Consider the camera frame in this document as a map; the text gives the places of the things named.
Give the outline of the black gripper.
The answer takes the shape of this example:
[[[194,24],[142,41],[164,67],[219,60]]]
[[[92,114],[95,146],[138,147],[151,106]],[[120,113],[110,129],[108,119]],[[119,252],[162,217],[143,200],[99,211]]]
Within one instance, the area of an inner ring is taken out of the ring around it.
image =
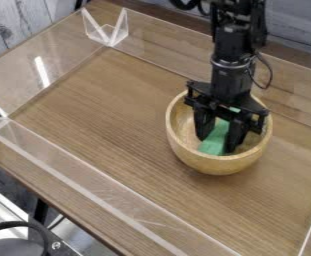
[[[188,81],[184,104],[192,108],[196,137],[203,141],[215,119],[230,122],[226,152],[233,153],[249,131],[261,133],[269,116],[267,108],[251,96],[255,63],[222,65],[212,61],[211,82]]]

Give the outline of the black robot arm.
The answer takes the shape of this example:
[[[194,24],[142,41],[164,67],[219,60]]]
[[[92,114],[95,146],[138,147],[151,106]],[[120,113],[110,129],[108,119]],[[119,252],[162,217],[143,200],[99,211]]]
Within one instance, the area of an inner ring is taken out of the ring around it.
[[[250,132],[263,131],[269,109],[255,100],[251,88],[255,66],[266,45],[266,0],[210,0],[212,74],[207,82],[188,81],[184,104],[192,108],[195,134],[206,140],[216,121],[228,123],[224,151],[231,153]]]

